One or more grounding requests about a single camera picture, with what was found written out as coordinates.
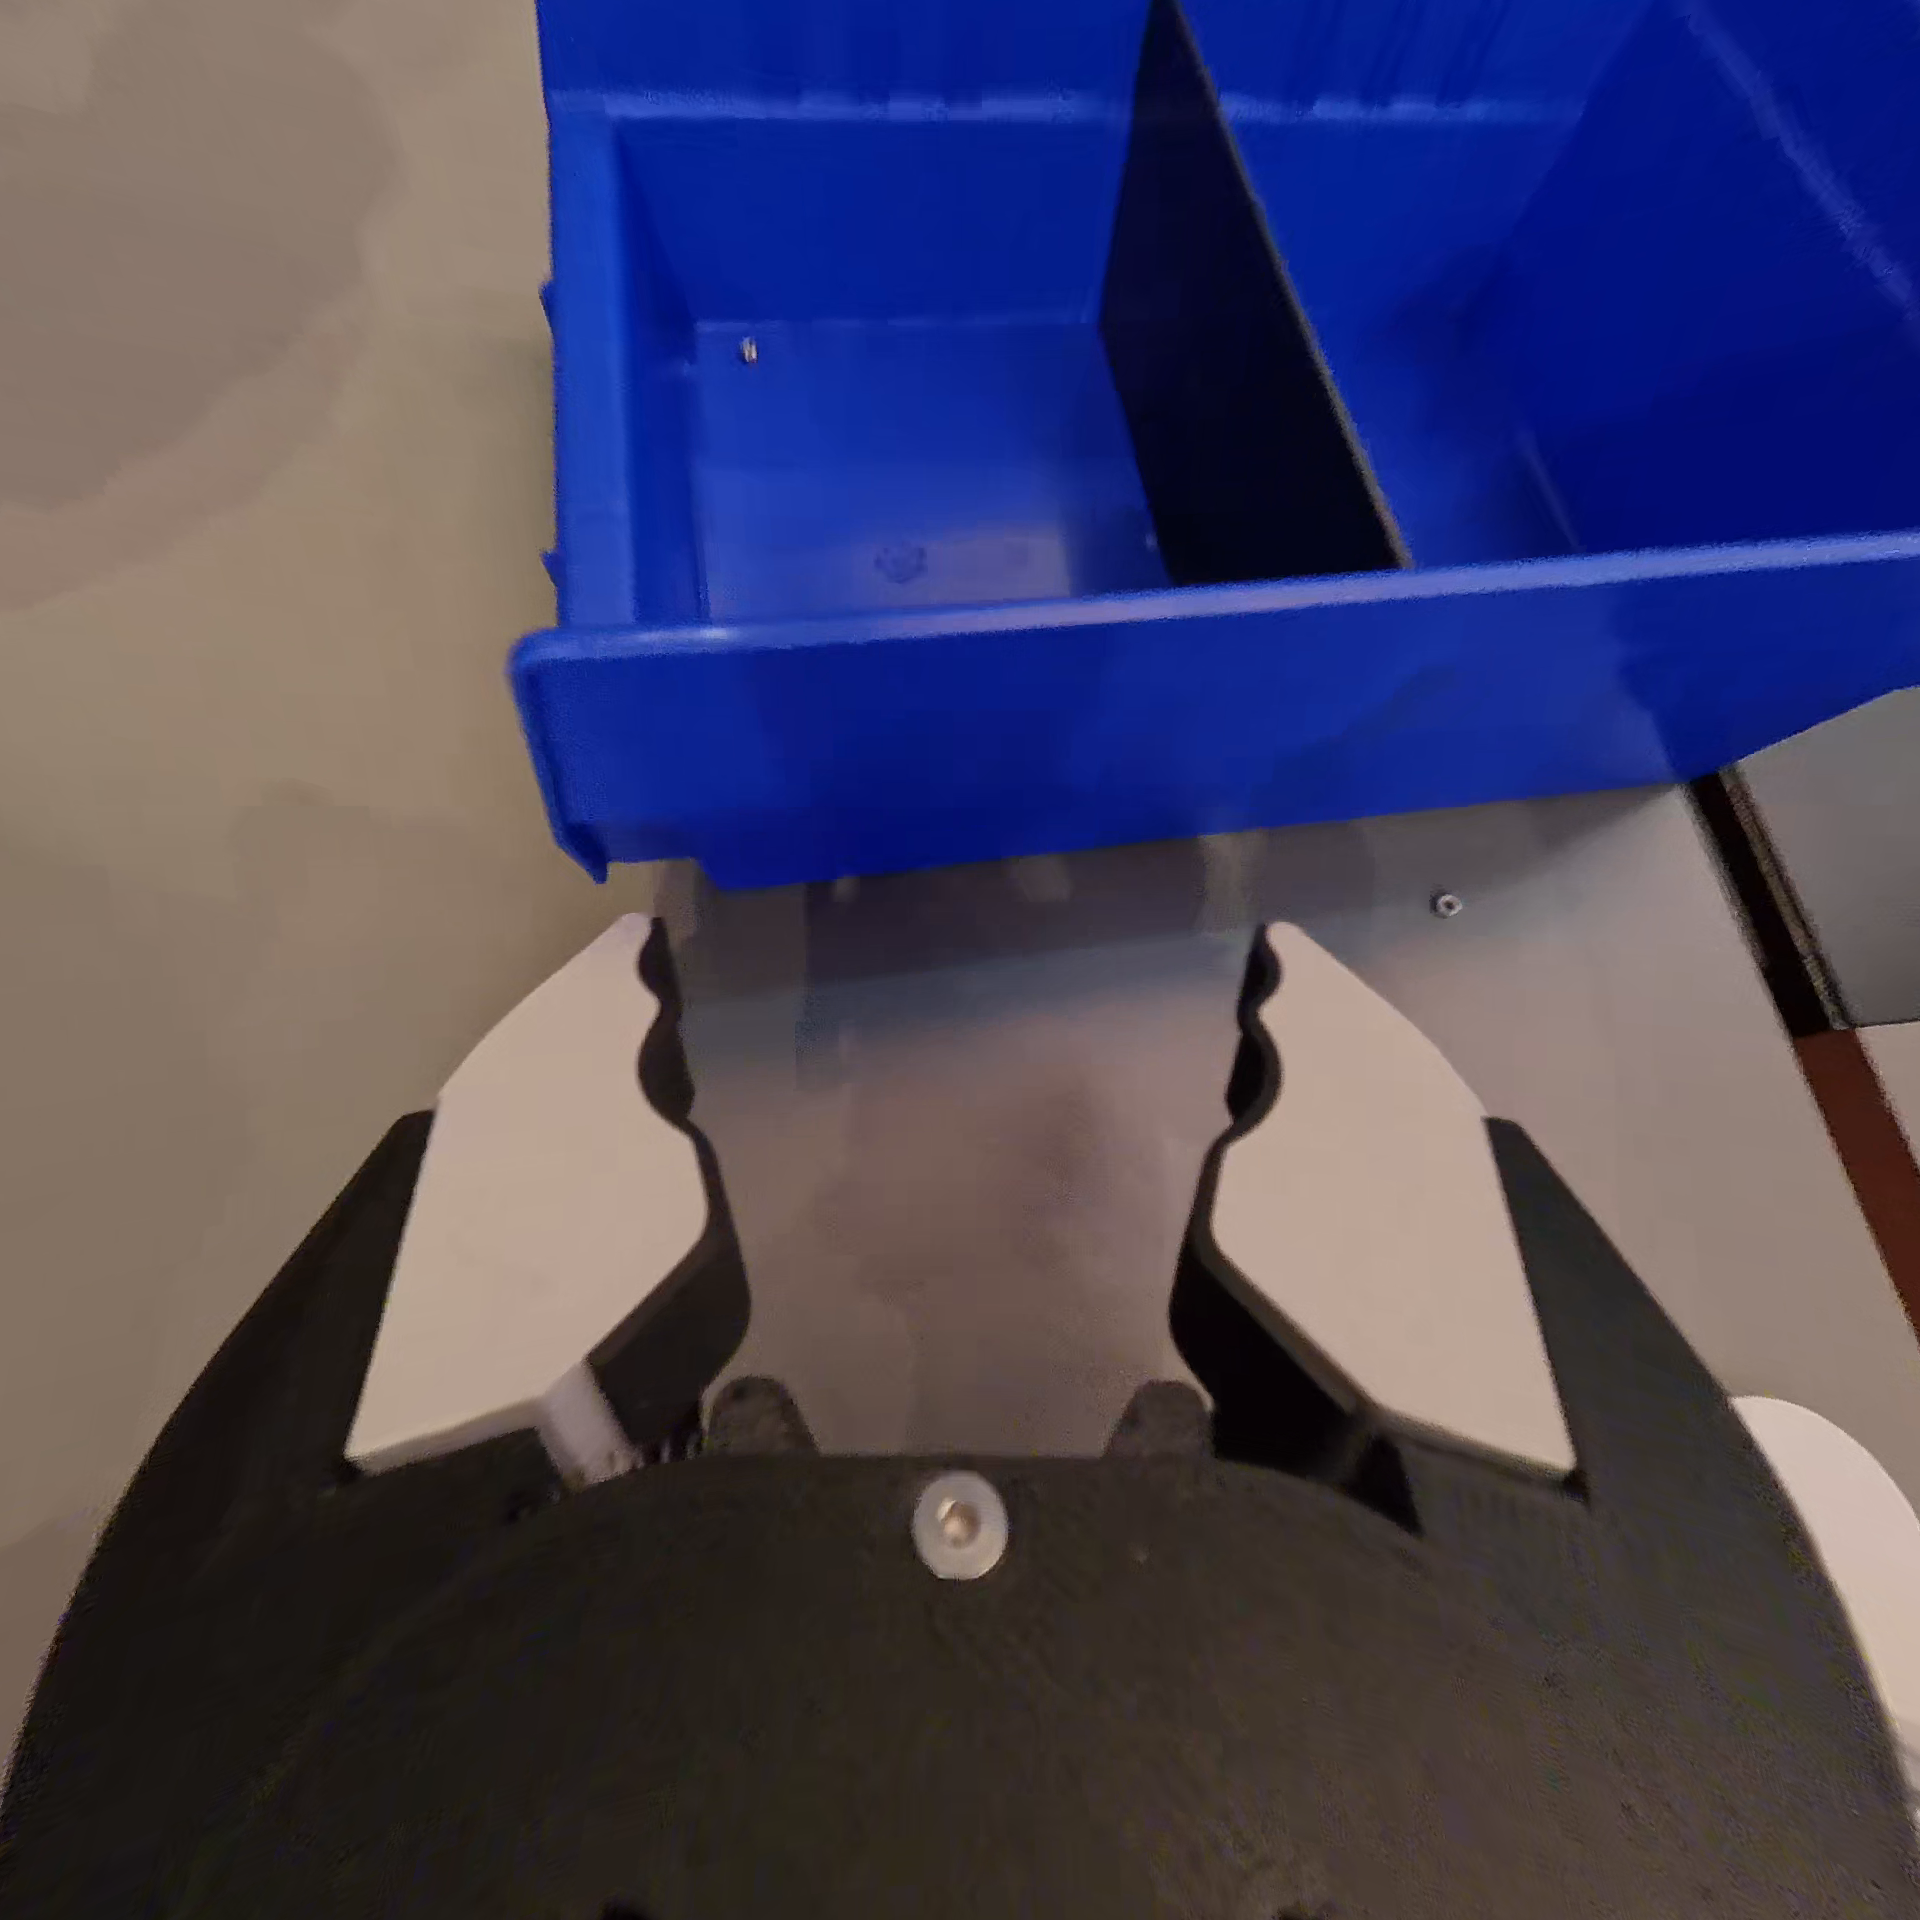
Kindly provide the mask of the blue plastic bin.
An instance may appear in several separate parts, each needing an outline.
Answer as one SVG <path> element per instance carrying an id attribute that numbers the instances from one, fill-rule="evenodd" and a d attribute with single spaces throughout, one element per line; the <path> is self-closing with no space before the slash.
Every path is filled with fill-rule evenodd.
<path id="1" fill-rule="evenodd" d="M 537 6 L 513 694 L 591 875 L 1680 784 L 1915 687 L 1915 6 L 1183 6 L 1411 553 L 1216 587 L 1098 336 L 1147 8 Z"/>

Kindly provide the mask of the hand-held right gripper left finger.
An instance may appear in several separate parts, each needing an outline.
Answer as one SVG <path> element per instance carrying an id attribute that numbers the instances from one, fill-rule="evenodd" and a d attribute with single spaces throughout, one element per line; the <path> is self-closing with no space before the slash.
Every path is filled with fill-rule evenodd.
<path id="1" fill-rule="evenodd" d="M 683 1457 L 751 1318 L 667 932 L 623 916 L 440 1094 L 345 1457 L 531 1433 L 575 1487 Z"/>

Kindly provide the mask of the white stand with instruction board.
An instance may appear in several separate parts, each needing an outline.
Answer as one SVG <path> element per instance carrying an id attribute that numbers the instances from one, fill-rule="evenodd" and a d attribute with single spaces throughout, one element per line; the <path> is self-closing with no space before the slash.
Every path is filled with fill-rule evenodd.
<path id="1" fill-rule="evenodd" d="M 1732 1401 L 1848 1614 L 1917 1818 L 1917 1519 L 1844 1428 L 1785 1400 Z"/>

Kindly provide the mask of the black bin divider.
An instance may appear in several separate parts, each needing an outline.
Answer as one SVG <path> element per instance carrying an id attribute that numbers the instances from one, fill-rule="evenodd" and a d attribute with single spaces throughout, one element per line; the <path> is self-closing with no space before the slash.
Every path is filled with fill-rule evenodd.
<path id="1" fill-rule="evenodd" d="M 1146 9 L 1098 336 L 1172 585 L 1411 567 L 1176 2 Z"/>

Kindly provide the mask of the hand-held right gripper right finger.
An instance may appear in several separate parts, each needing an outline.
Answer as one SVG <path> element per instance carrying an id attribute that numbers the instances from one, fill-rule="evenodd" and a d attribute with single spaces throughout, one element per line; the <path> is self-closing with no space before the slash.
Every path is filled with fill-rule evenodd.
<path id="1" fill-rule="evenodd" d="M 1365 1503 L 1411 1500 L 1416 1450 L 1578 1474 L 1482 1098 L 1296 923 L 1255 929 L 1176 1270 L 1221 1457 Z"/>

